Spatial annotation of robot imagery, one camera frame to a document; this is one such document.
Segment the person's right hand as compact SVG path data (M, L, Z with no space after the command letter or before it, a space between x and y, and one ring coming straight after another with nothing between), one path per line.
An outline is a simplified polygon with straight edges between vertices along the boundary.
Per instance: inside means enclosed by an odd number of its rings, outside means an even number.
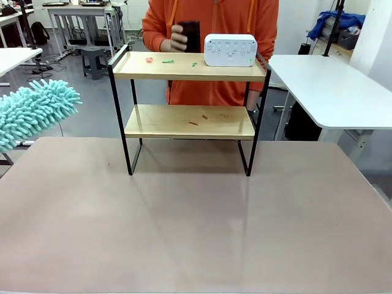
M161 52L183 53L187 48L187 37L183 34L183 27L179 24L171 27L171 36L162 41Z

